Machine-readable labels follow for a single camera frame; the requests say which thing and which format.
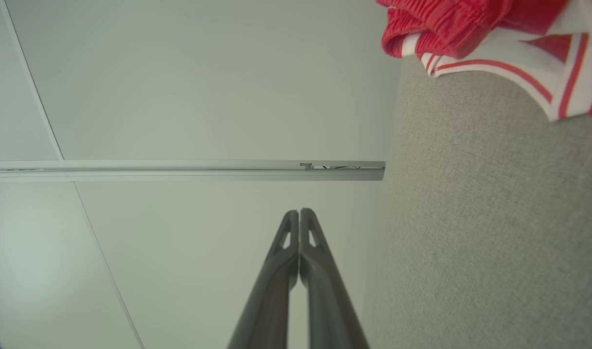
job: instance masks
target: textured gray surface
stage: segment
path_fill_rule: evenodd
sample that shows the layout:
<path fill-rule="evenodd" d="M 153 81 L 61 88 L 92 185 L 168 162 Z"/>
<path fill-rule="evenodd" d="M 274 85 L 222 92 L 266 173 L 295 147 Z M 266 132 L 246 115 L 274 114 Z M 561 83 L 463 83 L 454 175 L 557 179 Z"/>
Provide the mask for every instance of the textured gray surface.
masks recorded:
<path fill-rule="evenodd" d="M 373 349 L 592 348 L 592 117 L 405 58 L 364 311 Z"/>

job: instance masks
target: red and white striped fabric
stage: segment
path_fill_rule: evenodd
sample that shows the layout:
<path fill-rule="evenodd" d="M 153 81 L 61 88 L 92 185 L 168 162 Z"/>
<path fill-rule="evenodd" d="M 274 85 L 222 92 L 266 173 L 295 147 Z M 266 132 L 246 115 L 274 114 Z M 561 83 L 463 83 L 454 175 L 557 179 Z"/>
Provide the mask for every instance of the red and white striped fabric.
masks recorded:
<path fill-rule="evenodd" d="M 592 0 L 378 2 L 391 6 L 384 50 L 394 57 L 417 55 L 431 77 L 489 71 L 522 86 L 551 121 L 592 114 Z M 430 16 L 434 2 L 446 2 L 446 16 Z M 482 30 L 466 35 L 466 26 Z M 464 36 L 458 39 L 458 33 Z"/>

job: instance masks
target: white wall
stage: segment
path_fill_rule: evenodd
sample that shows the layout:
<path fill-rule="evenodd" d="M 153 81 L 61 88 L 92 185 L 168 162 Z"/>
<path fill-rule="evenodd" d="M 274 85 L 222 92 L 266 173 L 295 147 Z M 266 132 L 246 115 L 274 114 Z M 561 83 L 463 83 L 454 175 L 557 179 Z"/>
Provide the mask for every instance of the white wall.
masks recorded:
<path fill-rule="evenodd" d="M 285 212 L 320 219 L 356 313 L 379 181 L 77 183 L 147 349 L 224 349 Z M 290 293 L 289 347 L 308 347 L 306 289 Z"/>
<path fill-rule="evenodd" d="M 73 183 L 0 183 L 5 349 L 138 349 Z"/>
<path fill-rule="evenodd" d="M 384 160 L 372 0 L 7 0 L 66 159 Z"/>
<path fill-rule="evenodd" d="M 5 14 L 0 6 L 0 161 L 57 159 L 43 109 Z"/>

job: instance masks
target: horizontal beam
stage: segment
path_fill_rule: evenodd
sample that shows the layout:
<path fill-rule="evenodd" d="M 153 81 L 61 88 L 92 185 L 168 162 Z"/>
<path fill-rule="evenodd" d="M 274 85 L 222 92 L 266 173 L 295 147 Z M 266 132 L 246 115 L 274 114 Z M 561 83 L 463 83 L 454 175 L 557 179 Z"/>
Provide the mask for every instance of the horizontal beam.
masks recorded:
<path fill-rule="evenodd" d="M 233 159 L 143 159 L 143 160 L 45 160 L 0 161 L 0 170 L 302 170 L 301 164 L 327 167 L 386 166 L 384 161 L 337 160 L 233 160 Z"/>
<path fill-rule="evenodd" d="M 381 181 L 382 169 L 342 170 L 33 170 L 0 171 L 0 182 Z"/>

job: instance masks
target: gray fabric surface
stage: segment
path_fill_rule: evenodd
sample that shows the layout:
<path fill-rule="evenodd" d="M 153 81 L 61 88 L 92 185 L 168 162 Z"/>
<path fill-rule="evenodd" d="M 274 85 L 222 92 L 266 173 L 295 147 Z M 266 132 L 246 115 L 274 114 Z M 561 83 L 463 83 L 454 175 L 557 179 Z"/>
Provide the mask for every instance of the gray fabric surface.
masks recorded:
<path fill-rule="evenodd" d="M 402 60 L 363 325 L 372 349 L 592 348 L 592 117 Z"/>

